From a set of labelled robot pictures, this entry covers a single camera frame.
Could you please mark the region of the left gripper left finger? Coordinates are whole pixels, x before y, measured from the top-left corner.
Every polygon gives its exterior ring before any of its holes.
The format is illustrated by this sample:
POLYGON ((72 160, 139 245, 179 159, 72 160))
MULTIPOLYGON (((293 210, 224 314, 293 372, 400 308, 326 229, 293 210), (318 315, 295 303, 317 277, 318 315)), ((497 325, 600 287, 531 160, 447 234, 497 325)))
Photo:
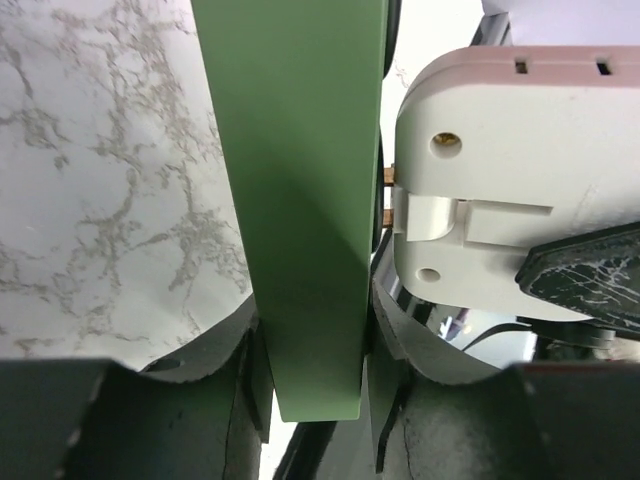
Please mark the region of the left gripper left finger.
POLYGON ((228 319, 137 372, 105 359, 1 365, 5 479, 255 479, 255 320, 228 319))

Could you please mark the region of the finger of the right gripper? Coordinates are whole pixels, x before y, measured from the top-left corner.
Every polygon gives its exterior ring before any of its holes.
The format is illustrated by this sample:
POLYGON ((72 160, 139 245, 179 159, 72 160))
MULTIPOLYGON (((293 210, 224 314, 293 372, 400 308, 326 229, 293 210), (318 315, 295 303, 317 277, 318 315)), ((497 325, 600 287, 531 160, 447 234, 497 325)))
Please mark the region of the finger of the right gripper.
POLYGON ((520 290, 612 330, 639 328, 639 224, 538 245, 515 276, 520 290))

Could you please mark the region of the green power strip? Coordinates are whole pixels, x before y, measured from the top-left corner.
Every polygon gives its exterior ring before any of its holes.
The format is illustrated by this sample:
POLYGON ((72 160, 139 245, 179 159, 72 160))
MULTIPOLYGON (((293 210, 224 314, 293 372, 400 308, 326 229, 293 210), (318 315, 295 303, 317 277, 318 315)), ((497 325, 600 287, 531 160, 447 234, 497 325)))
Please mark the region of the green power strip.
POLYGON ((192 8, 281 417, 354 420, 388 5, 192 8))

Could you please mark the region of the white adapter plug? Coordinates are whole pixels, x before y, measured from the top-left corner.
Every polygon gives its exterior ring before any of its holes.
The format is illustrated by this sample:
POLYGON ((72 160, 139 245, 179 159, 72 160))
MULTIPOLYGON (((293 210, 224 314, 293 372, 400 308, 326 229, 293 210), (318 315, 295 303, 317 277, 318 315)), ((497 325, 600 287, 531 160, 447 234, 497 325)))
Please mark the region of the white adapter plug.
POLYGON ((579 320, 515 276, 537 245, 638 219, 638 48, 472 46, 434 60, 396 120, 393 209, 412 295, 579 320))

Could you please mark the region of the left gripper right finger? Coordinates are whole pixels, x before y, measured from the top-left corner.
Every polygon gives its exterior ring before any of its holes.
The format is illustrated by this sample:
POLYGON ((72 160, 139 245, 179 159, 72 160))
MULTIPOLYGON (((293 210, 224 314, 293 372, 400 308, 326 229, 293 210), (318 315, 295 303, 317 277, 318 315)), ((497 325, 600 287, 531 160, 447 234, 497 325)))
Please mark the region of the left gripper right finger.
POLYGON ((477 360, 371 288, 374 384, 398 384, 377 442, 385 479, 635 479, 639 367, 626 362, 477 360))

